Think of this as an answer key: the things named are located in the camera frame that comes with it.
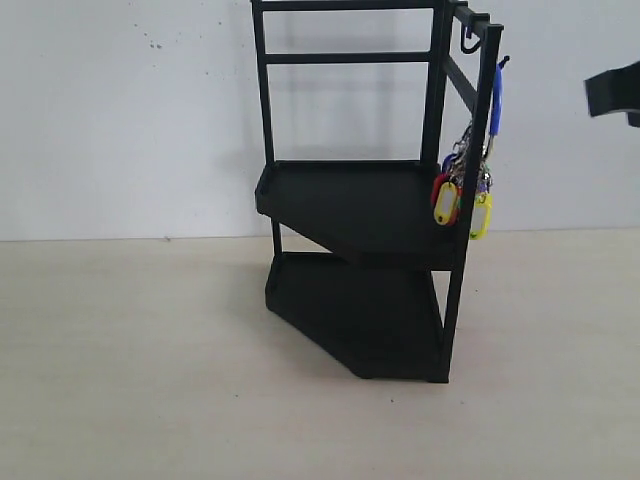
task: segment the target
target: yellow key tag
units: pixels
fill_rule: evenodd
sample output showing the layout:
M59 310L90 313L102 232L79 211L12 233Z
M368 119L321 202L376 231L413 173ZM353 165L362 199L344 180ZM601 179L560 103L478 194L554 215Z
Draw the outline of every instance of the yellow key tag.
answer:
M490 193L482 193L476 196L471 219L471 233L469 235L471 240L480 240L489 231L492 204L493 198Z
M458 211L458 187L445 182L440 187L434 209L434 217L438 225L448 225Z

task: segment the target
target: vertical bar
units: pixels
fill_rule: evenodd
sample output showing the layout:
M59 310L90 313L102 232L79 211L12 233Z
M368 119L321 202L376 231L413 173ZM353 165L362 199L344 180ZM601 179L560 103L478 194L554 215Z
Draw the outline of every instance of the vertical bar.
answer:
M271 99L269 97L269 72L267 70L267 52L264 36L264 12L262 0L251 0L253 11L253 32L256 40L256 58L258 63L258 85L260 88L260 108L262 110L262 132L264 136L264 154L267 168L275 165L273 146L273 127L271 124ZM273 253L282 255L282 232L280 224L271 220L273 234Z
M435 165L440 151L440 134L442 132L442 115L447 87L447 74L444 62L449 57L451 48L451 31L456 8L451 0L440 0L433 11L433 28L431 31L431 52L433 58L429 63L427 81L427 98L422 125L422 147L420 163Z
M453 339L455 337L460 294L464 280L464 267L469 246L471 218L475 201L478 175L480 173L480 159L483 154L485 134L491 109L493 80L498 64L498 51L502 37L502 25L488 25L484 38L480 61L480 75L478 79L478 100L473 114L471 142L469 145L469 159L464 177L460 218L456 232L456 250L447 293L447 309L445 312L444 335L440 357L441 372L448 376L451 368L453 353Z

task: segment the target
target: horizontal bar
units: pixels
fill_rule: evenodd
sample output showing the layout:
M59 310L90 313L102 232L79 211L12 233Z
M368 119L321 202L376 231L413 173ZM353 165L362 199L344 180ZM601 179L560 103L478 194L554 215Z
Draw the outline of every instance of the horizontal bar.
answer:
M458 6L454 15L465 27L470 27L478 37L483 38L484 32L491 21L488 13L476 13L466 5Z
M427 63L431 52L375 53L269 53L270 65L312 65L330 63Z
M458 64L453 60L453 58L448 57L444 61L444 71L447 73L447 76L453 83L453 86L456 87L456 90L462 97L462 101L467 106L469 111L473 113L473 109L475 108L476 99L478 98L478 93L476 89L471 85L469 79L462 73Z
M434 8L436 0L251 0L265 12L320 12L338 10L408 10Z

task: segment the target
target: metal frame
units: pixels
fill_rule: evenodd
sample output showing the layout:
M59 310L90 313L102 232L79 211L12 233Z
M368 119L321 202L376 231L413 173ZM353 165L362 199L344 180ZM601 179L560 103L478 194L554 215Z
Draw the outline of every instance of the metal frame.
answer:
M420 164L425 168L434 168L438 162L447 79L451 81L464 104L472 113L468 168L462 193L454 262L441 332L439 371L443 380L448 379L475 199L476 182L474 179L478 178L480 169L503 26L490 23L489 14L476 13L468 8L466 1L457 0L251 0L251 4L267 166L275 165L268 65L429 63L420 152ZM265 49L265 12L400 9L433 9L430 50L419 52L273 54L267 53ZM481 60L479 77L475 87L450 56L455 20L479 38ZM280 225L275 221L272 221L272 230L274 253L276 257L279 257L282 255L282 238Z

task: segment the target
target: black object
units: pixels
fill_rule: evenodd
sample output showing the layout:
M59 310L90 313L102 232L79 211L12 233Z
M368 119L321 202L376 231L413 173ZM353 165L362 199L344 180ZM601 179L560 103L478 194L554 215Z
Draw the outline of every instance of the black object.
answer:
M456 225L437 225L430 197L439 173L446 83L449 78L473 114L468 174L477 178L503 27L454 0L252 0L252 8L266 158L256 204L271 218L274 244L267 307L357 376L448 382L475 182L465 182ZM428 51L265 50L265 12L408 8L434 10ZM477 88L449 55L455 19L480 38ZM365 62L429 62L419 159L276 161L268 64ZM331 253L284 252L280 224ZM451 272L444 322L433 271Z
M629 125L640 127L640 62L590 78L585 88L592 117L625 112Z

